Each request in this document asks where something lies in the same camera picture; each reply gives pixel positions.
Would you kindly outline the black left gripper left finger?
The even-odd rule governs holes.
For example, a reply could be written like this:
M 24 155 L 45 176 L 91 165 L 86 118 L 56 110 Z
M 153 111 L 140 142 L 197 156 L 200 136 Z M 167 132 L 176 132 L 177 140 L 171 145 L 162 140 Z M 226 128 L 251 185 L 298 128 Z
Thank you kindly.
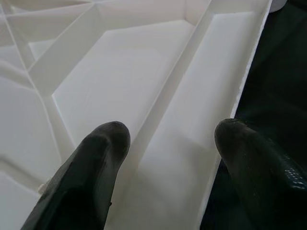
M 23 230 L 102 230 L 118 171 L 130 148 L 119 121 L 88 134 L 48 182 Z

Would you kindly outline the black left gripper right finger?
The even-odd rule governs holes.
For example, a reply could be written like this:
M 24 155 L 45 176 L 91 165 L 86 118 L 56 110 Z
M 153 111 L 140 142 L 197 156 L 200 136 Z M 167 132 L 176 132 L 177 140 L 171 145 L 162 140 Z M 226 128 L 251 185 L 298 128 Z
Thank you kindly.
M 233 118 L 216 126 L 214 140 L 256 229 L 307 228 L 307 173 L 292 158 Z

